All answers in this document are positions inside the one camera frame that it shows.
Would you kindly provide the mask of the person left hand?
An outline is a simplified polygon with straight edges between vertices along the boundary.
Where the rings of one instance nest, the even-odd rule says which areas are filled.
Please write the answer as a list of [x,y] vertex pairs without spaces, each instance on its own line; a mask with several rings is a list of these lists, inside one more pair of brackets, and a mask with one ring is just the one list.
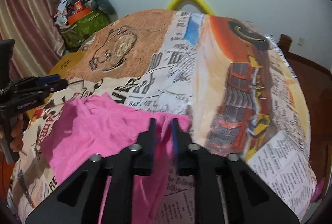
[[13,140],[11,141],[9,147],[13,150],[13,152],[18,153],[22,150],[24,146],[23,136],[24,131],[27,129],[29,124],[29,117],[26,113],[20,114],[16,117],[15,125],[12,127],[11,137]]

